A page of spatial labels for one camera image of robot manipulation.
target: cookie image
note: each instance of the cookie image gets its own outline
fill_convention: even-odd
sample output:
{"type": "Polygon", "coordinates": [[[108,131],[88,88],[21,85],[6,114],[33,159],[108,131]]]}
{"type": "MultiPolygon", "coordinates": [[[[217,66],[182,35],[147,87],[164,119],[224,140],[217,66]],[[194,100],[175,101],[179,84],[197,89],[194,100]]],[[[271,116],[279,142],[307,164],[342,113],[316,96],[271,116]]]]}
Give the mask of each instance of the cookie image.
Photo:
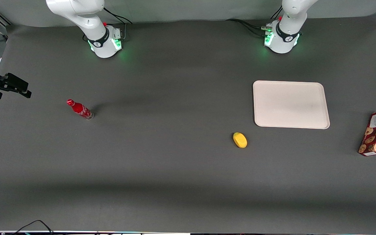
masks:
{"type": "Polygon", "coordinates": [[[368,150],[371,152],[376,152],[376,144],[370,145],[368,150]]]}
{"type": "Polygon", "coordinates": [[[365,135],[369,135],[373,132],[373,128],[368,127],[367,130],[365,131],[365,135]]]}
{"type": "Polygon", "coordinates": [[[371,143],[375,139],[375,136],[371,136],[365,140],[365,143],[371,143]]]}
{"type": "Polygon", "coordinates": [[[363,153],[365,151],[365,149],[367,149],[367,146],[366,145],[361,145],[361,147],[359,147],[359,150],[358,150],[358,153],[363,153]]]}

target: dark gray tabletop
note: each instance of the dark gray tabletop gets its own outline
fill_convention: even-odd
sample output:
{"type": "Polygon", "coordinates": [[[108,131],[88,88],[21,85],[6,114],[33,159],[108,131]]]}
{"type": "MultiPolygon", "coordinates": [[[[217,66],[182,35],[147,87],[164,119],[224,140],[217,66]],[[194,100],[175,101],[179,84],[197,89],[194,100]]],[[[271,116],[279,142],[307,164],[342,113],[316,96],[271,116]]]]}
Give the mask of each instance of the dark gray tabletop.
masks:
{"type": "Polygon", "coordinates": [[[0,73],[33,95],[0,100],[0,230],[376,234],[376,156],[357,153],[376,111],[376,15],[303,32],[277,55],[236,22],[134,24],[100,59],[77,27],[9,28],[0,73]],[[256,126],[256,80],[321,83],[330,128],[256,126]]]}

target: red bottle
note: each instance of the red bottle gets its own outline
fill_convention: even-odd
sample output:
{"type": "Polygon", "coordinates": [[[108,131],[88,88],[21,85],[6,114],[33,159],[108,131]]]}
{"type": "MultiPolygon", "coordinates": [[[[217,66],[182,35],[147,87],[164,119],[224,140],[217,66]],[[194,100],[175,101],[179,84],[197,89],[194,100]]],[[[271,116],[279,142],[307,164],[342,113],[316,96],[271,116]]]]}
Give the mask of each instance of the red bottle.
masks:
{"type": "Polygon", "coordinates": [[[81,103],[76,103],[75,101],[69,99],[66,103],[72,107],[73,111],[84,119],[91,120],[94,117],[94,113],[91,112],[87,107],[83,106],[81,103]]]}

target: bottle label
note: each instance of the bottle label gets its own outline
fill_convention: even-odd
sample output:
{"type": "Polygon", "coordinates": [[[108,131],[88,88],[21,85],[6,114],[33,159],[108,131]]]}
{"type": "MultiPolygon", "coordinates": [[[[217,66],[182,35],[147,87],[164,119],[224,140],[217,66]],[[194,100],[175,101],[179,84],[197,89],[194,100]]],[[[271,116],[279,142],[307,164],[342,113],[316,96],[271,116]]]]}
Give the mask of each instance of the bottle label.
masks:
{"type": "Polygon", "coordinates": [[[91,111],[87,109],[85,106],[82,106],[82,107],[83,107],[82,111],[77,114],[85,119],[89,119],[91,117],[91,111]]]}

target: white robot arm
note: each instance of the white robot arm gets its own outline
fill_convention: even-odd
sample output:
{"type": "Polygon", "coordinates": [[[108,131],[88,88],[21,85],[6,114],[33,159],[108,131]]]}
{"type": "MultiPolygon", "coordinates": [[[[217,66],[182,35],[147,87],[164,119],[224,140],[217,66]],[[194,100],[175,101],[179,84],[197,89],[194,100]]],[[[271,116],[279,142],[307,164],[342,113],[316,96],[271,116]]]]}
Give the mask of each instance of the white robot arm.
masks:
{"type": "Polygon", "coordinates": [[[307,19],[307,10],[318,0],[282,0],[284,16],[267,27],[272,31],[267,35],[264,45],[276,53],[284,54],[297,44],[299,31],[307,19]]]}
{"type": "Polygon", "coordinates": [[[104,26],[95,15],[103,10],[104,0],[46,0],[46,4],[53,13],[74,22],[85,33],[98,57],[109,58],[121,49],[120,30],[104,26]]]}

